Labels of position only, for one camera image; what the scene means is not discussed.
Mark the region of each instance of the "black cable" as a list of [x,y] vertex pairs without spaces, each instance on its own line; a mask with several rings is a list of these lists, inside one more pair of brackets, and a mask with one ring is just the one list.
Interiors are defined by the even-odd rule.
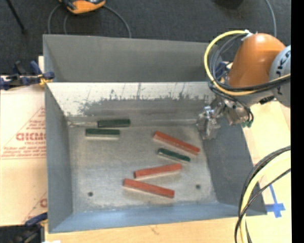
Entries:
[[270,14],[272,15],[273,25],[274,25],[274,37],[277,37],[276,17],[274,14],[274,10],[268,0],[264,0],[264,1],[266,2],[267,6],[269,7]]
[[50,12],[49,18],[47,20],[47,32],[48,34],[51,34],[51,20],[52,16],[55,13],[55,11],[61,6],[62,4],[58,4],[56,7],[53,8],[53,10]]
[[242,88],[232,88],[224,83],[219,82],[219,80],[217,78],[215,78],[214,76],[214,71],[216,69],[216,63],[219,60],[219,57],[221,56],[221,54],[223,52],[225,52],[227,49],[229,49],[233,44],[231,44],[232,41],[234,41],[236,38],[244,36],[245,34],[241,35],[238,34],[237,36],[232,37],[231,39],[229,39],[228,41],[226,41],[223,45],[221,45],[219,47],[219,49],[211,56],[209,64],[211,67],[211,73],[214,77],[214,81],[216,84],[218,84],[220,87],[222,87],[223,89],[226,89],[228,91],[232,91],[232,92],[243,92],[243,91],[254,91],[254,93],[260,93],[266,90],[271,90],[273,88],[279,87],[284,83],[287,83],[290,81],[291,77],[290,76],[285,76],[282,77],[279,80],[274,80],[268,83],[263,83],[263,84],[259,84],[259,85],[254,85],[254,86],[248,86],[248,87],[242,87]]
[[[124,18],[119,13],[117,13],[115,10],[113,10],[110,7],[108,7],[106,4],[102,8],[108,9],[109,11],[113,12],[116,16],[118,16],[121,19],[121,21],[124,23],[124,25],[125,25],[125,27],[126,27],[126,29],[128,31],[128,37],[131,38],[132,37],[132,33],[131,33],[131,30],[130,30],[130,27],[128,26],[128,24],[124,20]],[[64,18],[64,21],[63,21],[63,30],[64,30],[65,34],[67,34],[67,31],[66,31],[66,22],[68,20],[68,16],[69,16],[69,13],[66,14],[66,16]]]
[[243,187],[242,187],[242,192],[241,192],[241,198],[240,198],[240,202],[239,202],[239,206],[241,206],[242,204],[242,198],[243,195],[245,194],[245,191],[250,183],[250,181],[252,180],[252,178],[262,169],[264,168],[270,161],[272,161],[273,159],[275,159],[276,157],[278,157],[279,155],[281,155],[284,152],[290,151],[291,150],[291,146],[287,146],[281,149],[278,149],[270,154],[268,154],[267,156],[265,156],[264,158],[262,158],[251,170],[251,172],[249,173]]
[[118,16],[121,19],[121,21],[124,23],[124,25],[125,25],[125,27],[128,31],[128,37],[132,38],[132,33],[131,33],[131,30],[130,30],[130,27],[128,26],[128,24],[124,20],[124,18],[119,13],[117,13],[114,9],[108,7],[106,4],[103,6],[103,8],[106,8],[107,10],[111,11],[112,13],[114,13],[116,16]]
[[246,214],[246,212],[248,211],[248,209],[250,208],[250,206],[252,205],[252,203],[259,197],[259,195],[262,194],[262,192],[264,190],[266,190],[270,185],[272,185],[273,183],[275,183],[276,181],[278,181],[279,179],[281,179],[282,177],[284,177],[285,175],[287,175],[288,173],[291,172],[291,169],[286,170],[285,172],[281,173],[278,177],[276,177],[273,181],[271,181],[270,183],[268,183],[266,186],[264,186],[262,189],[260,189],[247,203],[246,207],[243,209],[243,211],[240,212],[239,214],[239,219],[236,223],[235,226],[235,231],[234,231],[234,237],[235,237],[235,242],[238,243],[238,231],[239,231],[239,227],[241,225],[242,222],[242,217]]

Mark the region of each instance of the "blue clamp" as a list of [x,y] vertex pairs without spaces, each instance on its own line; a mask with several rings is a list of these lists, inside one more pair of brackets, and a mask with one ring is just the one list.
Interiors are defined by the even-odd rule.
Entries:
[[15,236],[9,243],[30,243],[37,237],[39,237],[39,242],[43,242],[45,235],[44,227],[41,225],[41,222],[47,218],[47,213],[43,213],[26,221],[25,227],[28,227],[28,229]]
[[43,73],[35,61],[31,61],[31,75],[27,75],[25,69],[17,61],[13,67],[13,74],[8,75],[5,79],[0,77],[0,90],[9,90],[11,88],[30,86],[39,84],[44,86],[45,83],[51,82],[55,77],[54,72]]

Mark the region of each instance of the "wooden block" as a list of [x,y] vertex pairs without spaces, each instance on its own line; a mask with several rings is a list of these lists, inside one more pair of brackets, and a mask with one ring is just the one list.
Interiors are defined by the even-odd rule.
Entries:
[[167,143],[169,145],[172,145],[174,147],[177,147],[179,149],[185,150],[185,151],[187,151],[189,153],[192,153],[194,155],[198,155],[199,152],[200,152],[200,148],[195,147],[195,146],[193,146],[189,143],[186,143],[184,141],[178,140],[176,138],[173,138],[173,137],[171,137],[167,134],[164,134],[162,132],[159,132],[159,131],[155,132],[153,138],[158,140],[158,141],[161,141],[161,142]]
[[175,160],[175,161],[179,161],[182,163],[187,163],[191,161],[191,158],[185,155],[181,155],[177,152],[165,149],[165,148],[159,148],[158,149],[158,155]]
[[148,192],[148,193],[157,194],[157,195],[168,197],[168,198],[174,197],[174,190],[152,185],[152,184],[148,184],[148,183],[143,183],[143,182],[136,181],[133,179],[128,179],[128,178],[124,179],[123,186],[132,188],[132,189],[137,189],[137,190],[144,191],[144,192]]
[[181,164],[172,164],[154,168],[141,169],[134,172],[135,178],[151,177],[155,175],[171,174],[182,169]]

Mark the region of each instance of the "cable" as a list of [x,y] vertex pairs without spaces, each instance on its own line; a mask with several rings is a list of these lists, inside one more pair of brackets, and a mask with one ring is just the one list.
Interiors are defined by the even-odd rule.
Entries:
[[110,10],[112,13],[114,13],[116,16],[118,16],[121,21],[124,23],[124,25],[126,26],[127,28],[127,31],[128,31],[128,37],[129,38],[132,38],[132,33],[131,33],[131,30],[130,30],[130,27],[128,26],[127,22],[124,20],[124,18],[119,14],[117,13],[114,9],[108,7],[107,5],[104,5],[103,8],[106,8],[108,10]]
[[51,34],[51,20],[52,20],[52,16],[55,13],[55,11],[61,6],[62,4],[58,4],[55,8],[53,8],[53,10],[50,12],[49,18],[47,20],[47,32],[48,34]]
[[240,212],[240,217],[236,223],[235,226],[235,231],[234,231],[234,237],[235,237],[235,242],[238,243],[238,230],[242,221],[242,217],[244,215],[246,215],[248,209],[250,208],[250,206],[252,205],[252,203],[262,194],[262,192],[264,190],[266,190],[270,185],[272,185],[273,183],[275,183],[276,181],[278,181],[279,179],[281,179],[282,177],[284,177],[285,175],[287,175],[288,173],[291,172],[291,169],[286,170],[285,172],[281,173],[278,177],[276,177],[273,181],[271,181],[270,183],[268,183],[266,186],[264,186],[262,189],[260,189],[248,202],[248,204],[246,205],[246,207],[243,209],[243,211]]
[[269,7],[270,14],[272,15],[273,25],[274,25],[274,37],[277,37],[276,17],[274,14],[274,10],[268,0],[264,0],[264,1],[266,2],[267,6]]
[[[127,31],[128,31],[128,37],[129,38],[132,38],[132,33],[131,33],[131,29],[130,27],[128,26],[127,22],[125,21],[125,19],[119,14],[117,13],[114,9],[112,9],[111,7],[108,7],[106,4],[102,7],[102,8],[106,8],[107,10],[111,11],[112,13],[114,13],[116,16],[118,16],[121,21],[124,23]],[[69,13],[66,14],[65,18],[64,18],[64,21],[63,21],[63,30],[64,30],[64,33],[67,34],[67,31],[66,31],[66,22],[68,20],[68,16],[69,16]]]
[[[250,196],[252,194],[253,188],[257,184],[257,182],[260,180],[260,178],[265,174],[265,172],[268,172],[268,170],[272,170],[274,168],[277,168],[278,164],[287,162],[290,163],[290,155],[281,155],[283,152],[291,150],[291,147],[285,147],[280,150],[277,150],[268,156],[264,157],[251,171],[249,174],[245,185],[243,186],[242,190],[242,196],[240,199],[239,204],[239,216],[241,210],[243,210],[250,200]],[[241,218],[240,223],[240,234],[242,238],[242,242],[246,243],[248,242],[248,236],[247,236],[247,229],[246,229],[246,222],[245,222],[245,215]]]
[[230,88],[225,86],[224,84],[221,84],[220,82],[218,82],[214,76],[212,75],[210,69],[209,69],[209,65],[208,65],[208,57],[210,54],[210,50],[212,49],[212,47],[222,38],[226,37],[226,36],[230,36],[230,35],[247,35],[249,34],[248,31],[246,30],[234,30],[234,31],[228,31],[225,32],[221,35],[219,35],[218,37],[216,37],[207,47],[205,55],[204,55],[204,65],[205,65],[205,71],[210,79],[210,85],[214,85],[216,87],[216,89],[218,89],[219,91],[221,91],[224,94],[227,95],[231,95],[231,96],[244,96],[244,95],[250,95],[250,94],[254,94],[254,93],[258,93],[261,91],[265,91],[265,90],[269,90],[272,89],[274,87],[280,86],[283,82],[288,82],[290,80],[290,74],[287,74],[285,76],[276,78],[274,80],[271,80],[265,84],[261,84],[261,85],[257,85],[257,86],[251,86],[251,87],[246,87],[246,88],[239,88],[239,89],[235,89],[235,88]]

